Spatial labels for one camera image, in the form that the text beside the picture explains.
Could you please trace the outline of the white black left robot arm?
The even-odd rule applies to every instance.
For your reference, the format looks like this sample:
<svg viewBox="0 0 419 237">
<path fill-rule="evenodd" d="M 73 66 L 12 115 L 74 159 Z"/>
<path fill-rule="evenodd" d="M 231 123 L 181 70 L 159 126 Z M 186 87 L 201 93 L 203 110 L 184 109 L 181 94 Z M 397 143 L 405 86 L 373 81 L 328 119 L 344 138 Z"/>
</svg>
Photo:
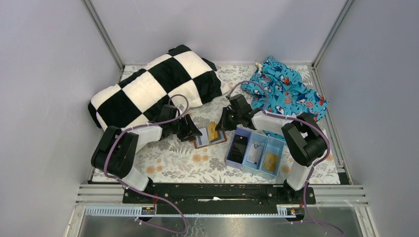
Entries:
<svg viewBox="0 0 419 237">
<path fill-rule="evenodd" d="M 182 115 L 177 107 L 164 105 L 160 114 L 145 125 L 127 129 L 109 126 L 91 157 L 91 165 L 143 192 L 152 181 L 134 167 L 135 154 L 148 143 L 172 134 L 182 142 L 202 135 L 189 114 Z"/>
</svg>

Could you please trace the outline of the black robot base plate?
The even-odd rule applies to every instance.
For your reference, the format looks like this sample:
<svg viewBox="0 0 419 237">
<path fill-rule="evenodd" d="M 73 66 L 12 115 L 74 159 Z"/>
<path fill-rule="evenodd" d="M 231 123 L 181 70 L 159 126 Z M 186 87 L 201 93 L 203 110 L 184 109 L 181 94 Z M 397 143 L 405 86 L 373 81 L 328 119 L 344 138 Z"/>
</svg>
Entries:
<svg viewBox="0 0 419 237">
<path fill-rule="evenodd" d="M 124 204 L 168 205 L 180 207 L 203 205 L 256 206 L 291 205 L 298 208 L 316 203 L 313 188 L 306 192 L 294 191 L 283 185 L 272 184 L 175 184 L 154 183 L 148 185 L 146 195 L 126 190 Z"/>
</svg>

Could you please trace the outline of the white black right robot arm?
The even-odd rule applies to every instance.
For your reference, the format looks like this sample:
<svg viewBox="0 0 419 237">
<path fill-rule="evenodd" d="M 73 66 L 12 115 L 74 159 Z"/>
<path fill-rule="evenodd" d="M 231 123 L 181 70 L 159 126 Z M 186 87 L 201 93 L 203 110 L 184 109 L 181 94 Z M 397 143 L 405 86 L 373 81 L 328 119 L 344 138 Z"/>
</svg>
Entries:
<svg viewBox="0 0 419 237">
<path fill-rule="evenodd" d="M 282 135 L 294 159 L 287 184 L 299 191 L 307 186 L 314 167 L 330 154 L 330 143 L 309 113 L 296 117 L 252 109 L 242 94 L 227 95 L 230 105 L 223 108 L 216 129 L 232 131 L 238 125 L 252 130 Z"/>
</svg>

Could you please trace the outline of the grey credit card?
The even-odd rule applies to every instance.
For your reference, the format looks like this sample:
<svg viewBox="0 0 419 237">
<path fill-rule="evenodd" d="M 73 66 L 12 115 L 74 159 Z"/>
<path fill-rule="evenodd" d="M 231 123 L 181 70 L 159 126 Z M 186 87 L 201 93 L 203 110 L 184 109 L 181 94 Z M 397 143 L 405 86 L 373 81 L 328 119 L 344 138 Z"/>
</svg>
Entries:
<svg viewBox="0 0 419 237">
<path fill-rule="evenodd" d="M 248 145 L 246 160 L 253 164 L 259 164 L 261 154 L 263 150 L 263 144 L 256 141 L 251 141 Z"/>
</svg>

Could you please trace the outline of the gold credit card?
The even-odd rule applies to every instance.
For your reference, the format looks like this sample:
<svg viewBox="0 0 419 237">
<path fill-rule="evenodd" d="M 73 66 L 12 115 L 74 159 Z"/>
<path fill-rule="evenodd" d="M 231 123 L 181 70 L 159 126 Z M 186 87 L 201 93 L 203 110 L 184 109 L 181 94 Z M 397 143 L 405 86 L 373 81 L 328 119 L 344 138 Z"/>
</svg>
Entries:
<svg viewBox="0 0 419 237">
<path fill-rule="evenodd" d="M 274 172 L 276 169 L 278 156 L 275 153 L 267 152 L 264 157 L 262 169 L 269 172 Z"/>
<path fill-rule="evenodd" d="M 212 122 L 207 126 L 207 135 L 208 135 L 208 140 L 210 142 L 215 141 L 218 138 L 218 133 L 216 131 L 216 123 Z"/>
</svg>

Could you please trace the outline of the brown leather card holder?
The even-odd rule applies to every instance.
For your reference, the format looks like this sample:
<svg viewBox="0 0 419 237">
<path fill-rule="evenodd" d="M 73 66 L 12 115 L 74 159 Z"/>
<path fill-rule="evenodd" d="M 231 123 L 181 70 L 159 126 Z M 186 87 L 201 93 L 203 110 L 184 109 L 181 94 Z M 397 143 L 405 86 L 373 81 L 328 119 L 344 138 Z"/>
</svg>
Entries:
<svg viewBox="0 0 419 237">
<path fill-rule="evenodd" d="M 199 128 L 199 131 L 202 135 L 196 136 L 195 140 L 192 141 L 195 149 L 213 146 L 227 141 L 224 131 L 216 131 L 213 129 L 208 132 L 207 128 Z"/>
</svg>

